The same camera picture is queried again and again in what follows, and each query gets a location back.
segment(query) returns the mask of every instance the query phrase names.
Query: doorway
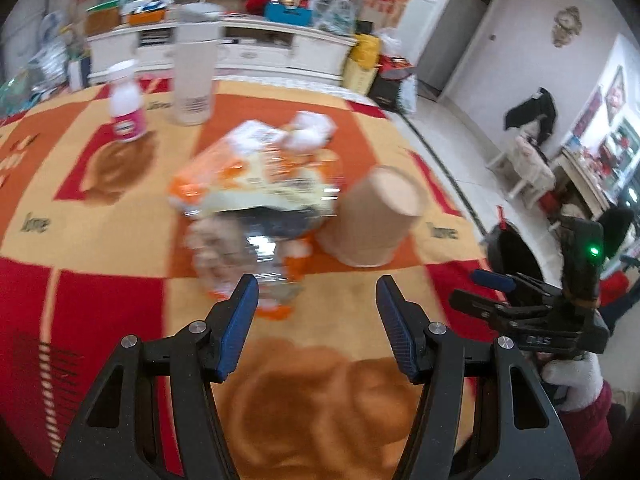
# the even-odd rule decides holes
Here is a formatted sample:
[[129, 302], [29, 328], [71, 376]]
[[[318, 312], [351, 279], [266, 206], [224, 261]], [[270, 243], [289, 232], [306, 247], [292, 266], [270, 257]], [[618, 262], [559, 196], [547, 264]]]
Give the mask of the doorway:
[[492, 0], [449, 0], [416, 68], [418, 95], [437, 101]]

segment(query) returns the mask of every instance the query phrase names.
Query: brown paper cup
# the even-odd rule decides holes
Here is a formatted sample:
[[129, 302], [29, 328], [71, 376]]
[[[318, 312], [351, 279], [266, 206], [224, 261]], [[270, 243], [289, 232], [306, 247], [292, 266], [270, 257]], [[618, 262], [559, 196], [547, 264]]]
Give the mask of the brown paper cup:
[[410, 176], [391, 166], [376, 166], [345, 192], [337, 215], [327, 221], [316, 239], [345, 265], [385, 265], [422, 216], [425, 204], [424, 191]]

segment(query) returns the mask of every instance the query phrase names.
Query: blue box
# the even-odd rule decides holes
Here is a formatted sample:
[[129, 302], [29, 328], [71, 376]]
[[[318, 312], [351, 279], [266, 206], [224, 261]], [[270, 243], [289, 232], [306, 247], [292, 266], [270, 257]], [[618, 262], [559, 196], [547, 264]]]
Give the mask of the blue box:
[[283, 4], [275, 4], [269, 2], [264, 9], [264, 17], [271, 22], [287, 23], [288, 25], [299, 25], [307, 27], [311, 24], [313, 11], [311, 9], [303, 9], [295, 7], [287, 9]]

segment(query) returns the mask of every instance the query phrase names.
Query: maroon sleeve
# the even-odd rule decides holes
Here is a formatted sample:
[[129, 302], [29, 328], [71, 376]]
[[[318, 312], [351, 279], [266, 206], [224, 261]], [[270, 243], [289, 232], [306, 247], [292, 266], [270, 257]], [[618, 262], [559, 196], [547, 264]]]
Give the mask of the maroon sleeve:
[[611, 445], [611, 433], [607, 425], [610, 407], [611, 387], [605, 381], [595, 402], [578, 412], [559, 412], [582, 478]]

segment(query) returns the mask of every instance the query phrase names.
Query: white glove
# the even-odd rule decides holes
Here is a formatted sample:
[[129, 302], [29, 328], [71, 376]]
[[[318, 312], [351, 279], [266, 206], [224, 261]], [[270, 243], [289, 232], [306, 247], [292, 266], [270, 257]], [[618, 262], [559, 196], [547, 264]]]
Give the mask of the white glove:
[[593, 404], [602, 391], [602, 372], [598, 356], [586, 352], [580, 361], [555, 360], [542, 368], [542, 378], [549, 384], [568, 386], [561, 412], [576, 412]]

